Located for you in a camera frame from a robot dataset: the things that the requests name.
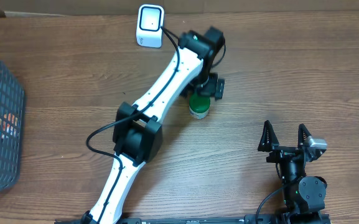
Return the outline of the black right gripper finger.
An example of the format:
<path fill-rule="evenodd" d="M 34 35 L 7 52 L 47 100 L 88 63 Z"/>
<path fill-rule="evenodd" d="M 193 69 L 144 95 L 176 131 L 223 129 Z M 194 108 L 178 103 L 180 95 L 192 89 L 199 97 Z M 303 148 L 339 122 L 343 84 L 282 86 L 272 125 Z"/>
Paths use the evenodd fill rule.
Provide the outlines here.
<path fill-rule="evenodd" d="M 304 124 L 298 127 L 298 146 L 310 146 L 311 133 L 308 131 Z"/>
<path fill-rule="evenodd" d="M 259 142 L 258 151 L 271 152 L 279 147 L 279 141 L 269 120 L 264 122 L 263 133 Z"/>

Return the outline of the green lid jar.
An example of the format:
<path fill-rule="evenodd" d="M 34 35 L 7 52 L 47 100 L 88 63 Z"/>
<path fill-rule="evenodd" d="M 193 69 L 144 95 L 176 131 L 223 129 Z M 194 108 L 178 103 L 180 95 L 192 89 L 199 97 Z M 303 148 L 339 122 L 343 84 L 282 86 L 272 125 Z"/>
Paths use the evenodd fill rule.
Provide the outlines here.
<path fill-rule="evenodd" d="M 190 114 L 196 119 L 203 119 L 209 112 L 210 98 L 206 96 L 200 96 L 194 93 L 189 98 L 189 110 Z"/>

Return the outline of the orange white small packet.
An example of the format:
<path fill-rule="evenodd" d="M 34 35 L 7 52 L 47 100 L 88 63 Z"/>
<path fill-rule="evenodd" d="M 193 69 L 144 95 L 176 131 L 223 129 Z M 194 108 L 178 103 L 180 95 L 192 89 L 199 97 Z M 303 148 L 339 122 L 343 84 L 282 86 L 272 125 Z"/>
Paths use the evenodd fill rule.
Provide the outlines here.
<path fill-rule="evenodd" d="M 18 137 L 18 118 L 8 113 L 4 118 L 0 118 L 0 140 Z"/>

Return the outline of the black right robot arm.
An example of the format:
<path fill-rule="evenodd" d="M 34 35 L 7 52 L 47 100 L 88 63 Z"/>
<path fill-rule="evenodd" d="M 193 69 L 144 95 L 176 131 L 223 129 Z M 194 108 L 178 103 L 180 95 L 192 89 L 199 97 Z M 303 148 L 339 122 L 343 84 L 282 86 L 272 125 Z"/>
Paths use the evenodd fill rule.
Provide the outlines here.
<path fill-rule="evenodd" d="M 267 152 L 266 162 L 273 163 L 282 186 L 270 193 L 259 204 L 255 223 L 263 220 L 263 205 L 278 193 L 283 194 L 284 208 L 269 216 L 271 223 L 330 223 L 328 215 L 321 214 L 325 208 L 327 182 L 319 176 L 308 176 L 308 162 L 316 161 L 327 150 L 324 139 L 311 135 L 304 124 L 298 127 L 297 146 L 280 145 L 270 121 L 265 121 L 258 151 Z"/>

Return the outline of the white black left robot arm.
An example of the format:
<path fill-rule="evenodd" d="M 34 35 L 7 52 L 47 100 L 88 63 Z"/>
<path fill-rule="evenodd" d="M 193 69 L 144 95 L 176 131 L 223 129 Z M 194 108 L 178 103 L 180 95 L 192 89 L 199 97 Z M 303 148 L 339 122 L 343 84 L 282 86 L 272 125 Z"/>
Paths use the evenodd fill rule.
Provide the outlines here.
<path fill-rule="evenodd" d="M 113 123 L 89 135 L 114 129 L 114 151 L 109 154 L 114 162 L 98 201 L 81 223 L 118 223 L 136 176 L 161 147 L 164 118 L 179 96 L 192 95 L 194 116 L 208 113 L 211 98 L 222 99 L 225 81 L 211 69 L 217 66 L 217 54 L 226 51 L 223 32 L 215 27 L 203 35 L 190 30 L 172 44 L 174 56 L 153 86 L 133 104 L 122 103 Z"/>

